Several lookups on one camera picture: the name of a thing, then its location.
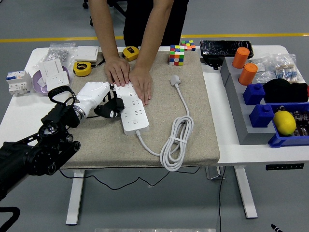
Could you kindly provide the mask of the person's right hand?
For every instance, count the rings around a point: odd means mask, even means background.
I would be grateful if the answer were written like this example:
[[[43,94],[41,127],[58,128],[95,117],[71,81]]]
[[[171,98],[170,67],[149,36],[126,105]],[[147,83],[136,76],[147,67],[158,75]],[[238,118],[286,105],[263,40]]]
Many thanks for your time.
[[[124,87],[129,82],[129,63],[119,56],[105,58],[104,71],[109,83]]]

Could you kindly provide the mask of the person's left hand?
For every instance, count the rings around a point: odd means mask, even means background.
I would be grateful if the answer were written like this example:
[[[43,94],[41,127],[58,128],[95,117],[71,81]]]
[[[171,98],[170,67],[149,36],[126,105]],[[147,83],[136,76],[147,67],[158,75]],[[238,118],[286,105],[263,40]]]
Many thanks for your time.
[[[143,105],[148,105],[149,100],[152,97],[153,82],[149,70],[142,67],[135,67],[129,73],[129,80],[132,83],[138,98],[141,99]]]

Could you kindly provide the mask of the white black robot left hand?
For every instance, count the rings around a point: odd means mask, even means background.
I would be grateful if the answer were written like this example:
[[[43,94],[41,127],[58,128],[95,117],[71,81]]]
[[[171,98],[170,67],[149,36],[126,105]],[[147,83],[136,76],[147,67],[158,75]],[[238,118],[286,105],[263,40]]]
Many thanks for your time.
[[[80,120],[86,119],[91,110],[104,118],[120,117],[124,110],[123,100],[117,97],[117,93],[108,82],[88,82],[77,95],[78,102],[74,104],[74,110]]]

